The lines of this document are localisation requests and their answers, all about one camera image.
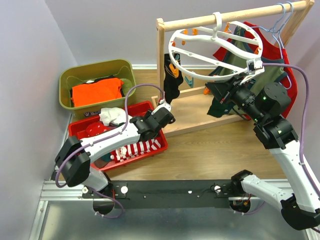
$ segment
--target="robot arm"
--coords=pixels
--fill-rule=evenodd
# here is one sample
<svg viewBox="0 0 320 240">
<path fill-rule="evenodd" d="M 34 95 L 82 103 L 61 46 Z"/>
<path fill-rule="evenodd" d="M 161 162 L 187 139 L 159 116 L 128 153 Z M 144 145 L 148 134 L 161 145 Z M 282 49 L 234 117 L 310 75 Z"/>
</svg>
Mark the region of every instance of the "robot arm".
<svg viewBox="0 0 320 240">
<path fill-rule="evenodd" d="M 66 184 L 69 187 L 84 184 L 96 191 L 103 191 L 109 184 L 108 178 L 105 173 L 90 167 L 90 164 L 122 146 L 155 138 L 162 128 L 175 121 L 170 111 L 171 105 L 163 100 L 155 110 L 147 111 L 144 116 L 133 117 L 124 131 L 125 125 L 122 125 L 82 140 L 78 140 L 76 136 L 69 137 L 55 158 L 59 168 L 74 150 L 89 146 L 74 155 L 63 167 L 61 173 Z"/>
<path fill-rule="evenodd" d="M 286 222 L 296 230 L 316 227 L 320 224 L 320 200 L 304 167 L 313 182 L 320 184 L 304 158 L 299 158 L 298 135 L 281 113 L 291 100 L 286 89 L 279 83 L 268 83 L 255 96 L 242 84 L 245 75 L 233 77 L 224 83 L 208 82 L 206 87 L 221 104 L 235 103 L 254 121 L 254 132 L 264 147 L 279 162 L 293 192 L 270 185 L 247 170 L 231 178 L 232 190 L 236 194 L 252 194 L 281 211 Z"/>
</svg>

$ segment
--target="plastic laundry basket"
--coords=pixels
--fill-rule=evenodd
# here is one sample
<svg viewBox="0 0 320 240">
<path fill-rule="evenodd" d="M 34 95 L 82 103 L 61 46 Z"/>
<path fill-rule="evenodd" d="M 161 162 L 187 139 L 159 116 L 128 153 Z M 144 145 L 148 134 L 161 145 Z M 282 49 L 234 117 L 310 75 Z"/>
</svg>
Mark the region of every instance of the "plastic laundry basket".
<svg viewBox="0 0 320 240">
<path fill-rule="evenodd" d="M 104 102 L 97 102 L 95 104 L 86 106 L 73 107 L 70 95 L 70 90 L 72 87 L 83 84 L 88 80 L 108 77 L 111 75 L 121 79 L 124 82 L 122 91 L 125 96 L 127 95 L 129 89 L 136 85 L 136 79 L 131 63 L 124 59 L 97 62 L 88 65 L 72 67 L 66 70 L 59 79 L 59 101 L 61 106 L 75 114 L 78 119 L 96 115 L 100 112 L 101 108 L 124 107 L 125 97 Z M 135 89 L 132 91 L 132 93 L 129 95 L 129 99 L 132 98 L 135 91 Z"/>
</svg>

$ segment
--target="orange shirt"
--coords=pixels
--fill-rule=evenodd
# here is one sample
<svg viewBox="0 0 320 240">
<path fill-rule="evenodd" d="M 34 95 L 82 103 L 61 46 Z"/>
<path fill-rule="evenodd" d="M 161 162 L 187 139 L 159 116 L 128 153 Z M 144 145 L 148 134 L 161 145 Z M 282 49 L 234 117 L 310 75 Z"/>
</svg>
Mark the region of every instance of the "orange shirt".
<svg viewBox="0 0 320 240">
<path fill-rule="evenodd" d="M 122 98 L 121 87 L 124 84 L 119 78 L 108 78 L 96 83 L 81 84 L 72 87 L 74 107 L 97 104 Z"/>
</svg>

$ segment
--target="wooden clothes rack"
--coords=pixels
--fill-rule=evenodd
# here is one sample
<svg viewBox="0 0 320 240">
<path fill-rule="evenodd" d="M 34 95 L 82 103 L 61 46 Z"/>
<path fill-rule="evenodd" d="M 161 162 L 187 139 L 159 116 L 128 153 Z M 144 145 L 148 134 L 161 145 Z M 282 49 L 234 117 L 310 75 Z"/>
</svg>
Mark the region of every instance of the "wooden clothes rack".
<svg viewBox="0 0 320 240">
<path fill-rule="evenodd" d="M 302 0 L 292 3 L 294 13 L 281 32 L 281 39 L 284 46 L 288 44 L 289 40 L 294 35 L 314 3 L 314 0 Z M 286 13 L 291 12 L 290 4 L 285 3 L 284 6 Z M 281 5 L 272 5 L 222 13 L 221 17 L 222 22 L 226 23 L 231 21 L 241 21 L 245 19 L 276 15 L 283 12 L 284 10 Z M 162 18 L 158 18 L 156 20 L 157 80 L 161 89 L 164 89 L 165 79 L 165 32 L 214 24 L 216 24 L 215 15 L 200 16 L 167 22 L 164 22 Z M 220 118 L 207 115 L 207 111 L 212 102 L 212 96 L 204 95 L 203 91 L 204 86 L 180 91 L 179 98 L 174 99 L 171 103 L 172 113 L 176 118 L 176 122 L 174 124 L 167 125 L 163 129 L 166 137 L 241 120 L 241 118 L 237 115 L 224 115 Z M 158 99 L 159 96 L 153 96 L 151 98 L 154 107 L 157 106 Z"/>
</svg>

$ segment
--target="red and white striped shirt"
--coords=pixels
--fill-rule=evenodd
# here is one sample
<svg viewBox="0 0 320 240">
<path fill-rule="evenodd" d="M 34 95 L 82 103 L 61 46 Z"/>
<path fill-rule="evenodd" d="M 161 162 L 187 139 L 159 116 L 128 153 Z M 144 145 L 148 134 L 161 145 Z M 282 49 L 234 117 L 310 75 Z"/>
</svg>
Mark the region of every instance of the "red and white striped shirt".
<svg viewBox="0 0 320 240">
<path fill-rule="evenodd" d="M 131 158 L 150 153 L 161 148 L 161 144 L 156 139 L 140 141 L 134 144 L 122 146 L 111 152 L 110 158 L 116 162 L 123 162 Z"/>
</svg>

